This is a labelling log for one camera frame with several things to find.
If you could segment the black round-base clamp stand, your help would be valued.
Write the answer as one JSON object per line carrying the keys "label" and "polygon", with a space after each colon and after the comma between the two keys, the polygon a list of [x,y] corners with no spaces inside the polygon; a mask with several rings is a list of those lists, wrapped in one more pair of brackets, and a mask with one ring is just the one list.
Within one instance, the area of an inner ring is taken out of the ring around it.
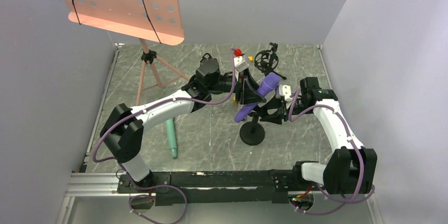
{"label": "black round-base clamp stand", "polygon": [[256,146],[263,142],[265,138],[265,130],[259,122],[262,115],[265,115],[266,113],[272,114],[273,110],[276,109],[265,109],[263,106],[256,106],[249,113],[248,116],[251,117],[251,121],[245,122],[239,130],[239,136],[245,144]]}

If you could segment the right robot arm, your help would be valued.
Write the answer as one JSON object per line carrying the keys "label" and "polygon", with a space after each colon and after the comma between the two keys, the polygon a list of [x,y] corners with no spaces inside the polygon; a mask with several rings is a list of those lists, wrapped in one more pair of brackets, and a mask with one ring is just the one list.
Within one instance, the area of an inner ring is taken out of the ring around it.
{"label": "right robot arm", "polygon": [[263,121],[280,124],[314,115],[330,143],[330,160],[326,164],[296,162],[292,169],[294,180],[319,185],[330,195],[350,194],[350,203],[358,194],[373,192],[377,153],[366,148],[354,134],[332,89],[321,88],[316,77],[306,77],[300,81],[300,89],[292,92],[290,86],[280,85],[279,77],[271,73],[262,80],[258,92],[263,96],[275,93],[261,110],[277,109],[277,113],[262,115]]}

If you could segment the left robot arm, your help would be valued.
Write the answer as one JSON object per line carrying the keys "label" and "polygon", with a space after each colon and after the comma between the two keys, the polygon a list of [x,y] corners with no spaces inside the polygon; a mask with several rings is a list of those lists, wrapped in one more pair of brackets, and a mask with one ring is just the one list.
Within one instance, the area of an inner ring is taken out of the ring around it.
{"label": "left robot arm", "polygon": [[205,53],[189,82],[173,94],[144,105],[115,106],[100,131],[100,142],[133,181],[151,184],[153,172],[140,154],[144,131],[205,105],[219,105],[232,95],[243,105],[236,115],[236,121],[242,121],[270,92],[254,81],[248,67],[247,58],[241,55],[233,58],[232,71],[222,74],[218,60]]}

